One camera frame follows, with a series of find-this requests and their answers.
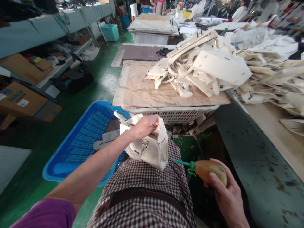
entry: green nozzle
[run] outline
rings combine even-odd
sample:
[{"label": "green nozzle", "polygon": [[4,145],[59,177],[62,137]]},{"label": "green nozzle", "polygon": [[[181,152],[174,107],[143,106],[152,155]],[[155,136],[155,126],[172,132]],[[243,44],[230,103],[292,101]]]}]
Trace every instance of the green nozzle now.
[{"label": "green nozzle", "polygon": [[177,162],[177,163],[190,166],[190,168],[188,169],[188,173],[196,176],[196,174],[194,173],[194,170],[195,170],[195,162],[194,161],[191,161],[190,163],[187,163],[187,162],[183,162],[183,161],[176,160],[176,159],[173,159],[173,158],[172,158],[172,160]]}]

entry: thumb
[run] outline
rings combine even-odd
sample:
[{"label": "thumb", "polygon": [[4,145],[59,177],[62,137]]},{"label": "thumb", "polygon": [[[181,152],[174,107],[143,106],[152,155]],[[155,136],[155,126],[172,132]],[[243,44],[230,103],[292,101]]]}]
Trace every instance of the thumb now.
[{"label": "thumb", "polygon": [[220,195],[226,195],[227,189],[215,173],[209,173],[211,185],[219,192]]}]

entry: white handbag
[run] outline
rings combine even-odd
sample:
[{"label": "white handbag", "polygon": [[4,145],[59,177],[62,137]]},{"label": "white handbag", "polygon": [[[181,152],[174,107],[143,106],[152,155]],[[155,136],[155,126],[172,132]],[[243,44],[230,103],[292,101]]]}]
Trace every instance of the white handbag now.
[{"label": "white handbag", "polygon": [[[126,120],[116,111],[114,115],[120,120],[120,134],[131,129],[143,117],[142,114],[133,115]],[[158,126],[155,132],[143,139],[137,139],[125,149],[130,158],[143,160],[160,171],[164,171],[169,158],[168,136],[162,118],[158,118]]]}]

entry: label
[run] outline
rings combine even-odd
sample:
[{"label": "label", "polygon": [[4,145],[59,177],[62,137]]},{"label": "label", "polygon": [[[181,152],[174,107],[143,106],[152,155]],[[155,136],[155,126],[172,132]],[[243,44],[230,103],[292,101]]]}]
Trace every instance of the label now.
[{"label": "label", "polygon": [[0,100],[2,100],[3,98],[5,98],[6,96],[4,94],[0,94]]},{"label": "label", "polygon": [[19,103],[17,103],[17,105],[25,107],[28,103],[29,103],[29,101],[22,99],[21,101],[19,101]]}]

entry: white plastic crate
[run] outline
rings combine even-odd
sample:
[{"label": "white plastic crate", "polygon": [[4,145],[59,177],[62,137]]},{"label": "white plastic crate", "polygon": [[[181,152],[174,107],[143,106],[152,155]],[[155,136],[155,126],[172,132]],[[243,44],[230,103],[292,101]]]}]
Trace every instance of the white plastic crate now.
[{"label": "white plastic crate", "polygon": [[135,44],[167,44],[170,35],[159,35],[154,33],[131,32]]},{"label": "white plastic crate", "polygon": [[122,107],[133,114],[142,113],[144,116],[158,114],[164,119],[165,125],[190,124],[205,112],[216,110],[219,105],[201,107],[172,107],[172,108],[134,108]]}]

